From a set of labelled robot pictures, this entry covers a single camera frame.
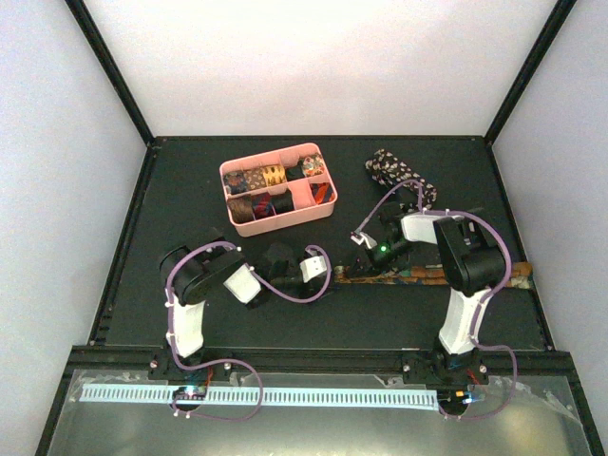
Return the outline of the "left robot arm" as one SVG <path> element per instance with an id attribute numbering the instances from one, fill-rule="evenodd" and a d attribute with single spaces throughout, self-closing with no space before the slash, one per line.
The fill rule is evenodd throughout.
<path id="1" fill-rule="evenodd" d="M 309 245 L 299 256 L 275 242 L 260 256 L 247 257 L 216 228 L 170 248 L 161 257 L 159 272 L 170 367 L 183 379 L 195 378 L 203 369 L 203 316 L 210 295 L 225 292 L 247 308 L 261 305 L 271 294 L 308 305 L 320 299 L 332 281 L 329 256 L 319 246 Z"/>

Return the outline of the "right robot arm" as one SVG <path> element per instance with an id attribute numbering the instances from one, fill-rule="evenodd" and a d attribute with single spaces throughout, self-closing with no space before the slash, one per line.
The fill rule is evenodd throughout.
<path id="1" fill-rule="evenodd" d="M 405 214 L 396 203 L 389 203 L 382 210 L 381 223 L 387 238 L 380 242 L 361 226 L 351 232 L 351 240 L 365 252 L 353 267 L 356 272 L 381 272 L 413 243 L 437 247 L 450 295 L 429 358 L 438 380 L 455 382 L 474 362 L 487 304 L 510 278 L 508 249 L 496 230 L 475 214 L 428 209 Z"/>

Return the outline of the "brown green patterned tie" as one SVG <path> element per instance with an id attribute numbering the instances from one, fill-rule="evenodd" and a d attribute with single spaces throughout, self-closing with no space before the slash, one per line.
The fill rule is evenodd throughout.
<path id="1" fill-rule="evenodd" d="M 447 279 L 440 265 L 413 266 L 400 272 L 387 272 L 381 275 L 347 276 L 348 268 L 336 266 L 334 280 L 342 284 L 385 284 L 385 285 L 424 285 L 444 286 Z M 511 276 L 506 288 L 532 290 L 535 288 L 533 268 L 529 262 L 512 265 Z"/>

